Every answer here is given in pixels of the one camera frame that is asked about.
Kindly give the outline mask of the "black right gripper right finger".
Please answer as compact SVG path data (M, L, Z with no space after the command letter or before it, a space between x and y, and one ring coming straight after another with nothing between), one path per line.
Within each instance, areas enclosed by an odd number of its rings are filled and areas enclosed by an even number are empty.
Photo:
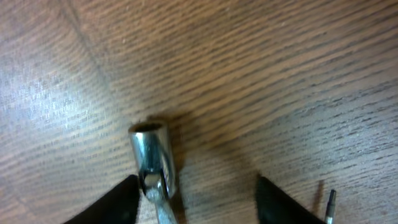
M325 223L261 175L256 179L255 201L260 224Z

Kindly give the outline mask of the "silver combination wrench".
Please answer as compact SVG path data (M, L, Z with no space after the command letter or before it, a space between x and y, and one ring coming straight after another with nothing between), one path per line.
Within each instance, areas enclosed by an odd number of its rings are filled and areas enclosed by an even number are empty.
M128 133L142 192L154 204L158 222L177 224L170 205L177 192L177 172L167 123L161 120L137 123Z

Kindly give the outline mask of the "green handled screwdriver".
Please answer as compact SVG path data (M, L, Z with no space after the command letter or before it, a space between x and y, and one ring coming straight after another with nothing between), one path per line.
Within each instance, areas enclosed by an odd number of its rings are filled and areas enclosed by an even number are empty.
M333 224L335 219L335 206L336 206L336 190L330 191L330 196L326 206L324 222L326 224Z

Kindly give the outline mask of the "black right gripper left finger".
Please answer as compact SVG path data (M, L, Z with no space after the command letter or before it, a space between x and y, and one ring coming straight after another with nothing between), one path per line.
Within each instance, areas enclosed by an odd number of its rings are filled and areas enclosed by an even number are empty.
M65 224L135 224L140 202L139 178L129 175Z

